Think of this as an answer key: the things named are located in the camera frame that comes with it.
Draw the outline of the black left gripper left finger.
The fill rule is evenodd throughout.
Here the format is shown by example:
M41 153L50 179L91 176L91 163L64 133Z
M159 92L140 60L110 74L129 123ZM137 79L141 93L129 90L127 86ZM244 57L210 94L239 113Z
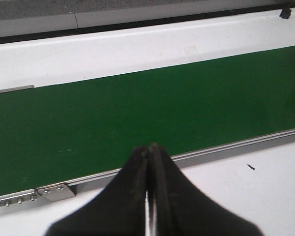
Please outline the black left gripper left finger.
M111 182L89 203L53 223L47 236L143 236L148 147L135 147Z

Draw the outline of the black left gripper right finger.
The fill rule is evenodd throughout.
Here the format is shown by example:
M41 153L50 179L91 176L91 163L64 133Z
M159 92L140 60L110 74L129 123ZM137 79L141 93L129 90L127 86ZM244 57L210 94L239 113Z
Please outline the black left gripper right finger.
M167 151L149 147L148 202L152 231L158 236L261 236L253 223L199 190Z

